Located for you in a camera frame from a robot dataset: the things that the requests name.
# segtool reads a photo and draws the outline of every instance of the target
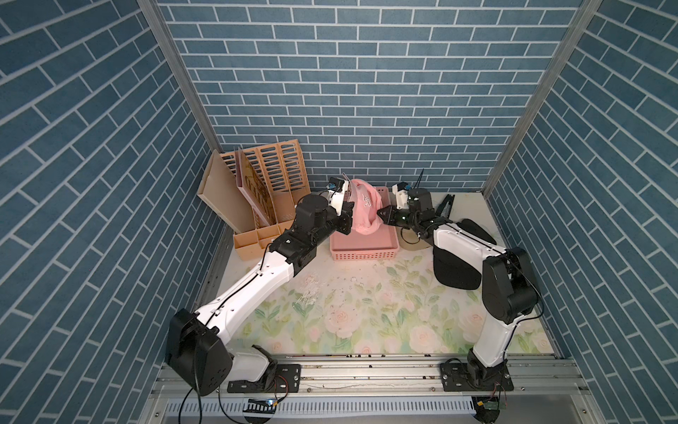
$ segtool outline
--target black cable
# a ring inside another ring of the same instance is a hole
[[[275,376],[273,378],[273,380],[275,381],[275,379],[278,379],[278,378],[282,379],[285,382],[285,395],[282,398],[278,399],[278,395],[277,395],[278,385],[275,385],[275,391],[276,392],[274,392],[274,394],[273,394],[275,396],[275,403],[277,405],[280,405],[280,402],[287,399],[287,395],[290,394],[290,384],[287,382],[287,379],[285,377],[281,376],[281,375]]]
[[[229,417],[228,414],[226,414],[226,411],[224,410],[224,406],[221,403],[221,386],[219,386],[219,390],[216,391],[216,395],[217,395],[217,398],[219,398],[219,408],[221,408],[221,412],[224,413],[224,416],[226,418],[230,419],[235,424],[249,424],[249,423],[241,423],[240,421],[236,421],[233,418]]]
[[[262,258],[261,258],[261,264],[259,265],[259,272],[261,272],[261,269],[262,269],[263,266],[264,266],[264,259],[266,258],[266,252],[268,252],[268,247],[269,247],[270,245],[271,245],[271,243],[267,244],[267,245],[266,245],[266,249],[264,249],[264,256],[262,256]],[[227,300],[229,300],[230,298],[232,298],[233,296],[235,296],[240,290],[242,290],[242,289],[244,289],[245,287],[247,287],[247,285],[248,285],[249,283],[253,282],[254,279],[257,278],[258,276],[259,276],[258,274],[254,274],[254,276],[253,276],[248,282],[244,283],[242,286],[240,286],[240,288],[238,288],[236,291],[234,291],[233,293],[231,293],[230,295],[228,295],[228,296],[227,296],[227,297],[219,304],[219,306],[214,310],[214,312],[212,312],[212,314],[210,315],[210,317],[207,319],[207,322],[205,323],[205,327],[210,323],[210,321],[212,320],[212,318],[214,318],[214,316],[216,315],[216,312],[224,306],[224,304],[227,302]]]
[[[271,245],[271,243],[267,244],[266,247],[264,248],[264,256],[261,257],[261,265],[259,265],[259,271],[261,271],[261,269],[264,267],[264,259],[266,259],[266,252],[268,252],[268,247]]]
[[[417,178],[417,182],[414,183],[414,188],[418,189],[419,184],[422,182],[422,177],[424,176],[424,168],[422,168],[422,171],[419,173],[419,178]]]
[[[407,240],[405,240],[405,238],[404,238],[404,236],[403,236],[403,230],[404,230],[404,229],[405,229],[404,227],[400,227],[400,238],[401,238],[405,243],[407,243],[407,244],[417,244],[417,243],[419,243],[419,241],[421,240],[421,237],[419,237],[418,235],[417,235],[417,241],[414,242],[414,243],[410,243],[410,242],[408,242]]]
[[[459,363],[462,364],[462,365],[466,365],[466,362],[462,362],[462,360],[459,359],[459,358],[450,358],[450,359],[448,359],[447,361],[445,361],[445,363],[446,363],[446,364],[449,364],[449,363],[452,362],[452,361],[457,361],[457,362],[459,362]]]
[[[200,398],[200,385],[198,384],[198,367],[195,363],[195,358],[197,355],[193,354],[193,376],[195,377],[195,394],[198,396],[198,411],[200,412],[200,419],[198,424],[203,422],[203,401]]]
[[[186,395],[184,396],[184,400],[181,401],[181,406],[179,407],[179,417],[178,417],[179,424],[181,424],[181,411],[184,410],[184,403],[186,403],[186,399],[188,399],[188,395],[190,395],[192,391],[193,391],[193,388],[191,387],[191,389],[188,391],[188,393],[186,393]]]

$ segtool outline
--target blue brick wallpaper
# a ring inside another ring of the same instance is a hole
[[[581,0],[159,0],[225,151],[477,191]]]
[[[0,423],[136,420],[224,228],[136,0],[0,1]]]
[[[610,423],[677,422],[677,24],[604,0],[490,197]]]

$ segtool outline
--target floral tablecloth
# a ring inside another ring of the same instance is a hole
[[[461,353],[485,320],[480,290],[440,284],[433,250],[381,261],[334,262],[328,244],[273,292],[229,343],[271,353]],[[538,320],[518,326],[509,353],[552,353]]]

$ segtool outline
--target pink cloth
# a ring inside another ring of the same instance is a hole
[[[353,226],[352,230],[369,235],[379,229],[383,223],[377,216],[377,211],[382,208],[381,195],[369,183],[353,179],[351,180],[351,198],[353,201]]]

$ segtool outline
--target green leaf print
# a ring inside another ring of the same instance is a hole
[[[304,319],[306,318],[306,311],[305,311],[304,308],[302,308],[302,306],[299,305],[297,302],[292,303],[292,308],[294,308],[294,310],[297,311],[297,313],[298,313],[299,315],[301,315],[302,317],[304,317]]]
[[[268,315],[268,320],[270,321],[273,319],[278,313],[280,313],[280,305],[276,306],[275,309],[273,309],[273,312]]]
[[[349,350],[351,348],[351,339],[339,339],[339,343],[334,345],[336,351]]]
[[[292,328],[292,336],[294,337],[295,341],[305,341],[306,340],[306,335],[304,334],[304,328],[302,327],[300,322],[295,322],[294,327]]]
[[[525,337],[523,337],[521,334],[518,334],[516,338],[518,339],[518,346],[520,346],[523,352],[529,353],[530,346],[527,344],[527,340],[525,340]]]
[[[443,343],[445,343],[445,346],[449,347],[450,349],[454,349],[454,337],[452,336],[452,331],[449,329],[443,331]]]
[[[270,330],[269,330],[270,334],[271,334],[271,336],[275,337],[278,334],[280,334],[280,330],[283,329],[283,327],[285,326],[285,323],[282,322],[282,321],[273,321],[269,325],[270,325]]]
[[[328,294],[327,297],[325,297],[325,306],[329,305],[330,302],[332,302],[332,299],[334,299],[334,290],[332,290],[332,293]]]
[[[358,343],[360,341],[360,339],[362,339],[362,338],[363,338],[363,331],[360,328],[358,328],[351,335],[351,344]]]
[[[403,325],[403,323],[407,319],[408,315],[409,315],[409,313],[404,308],[400,308],[400,310],[398,311],[398,314],[395,316],[395,320],[398,323],[398,326]]]
[[[424,303],[422,302],[422,298],[420,298],[416,294],[412,295],[412,302],[414,302],[414,304],[419,308],[421,308],[421,306],[424,305]]]

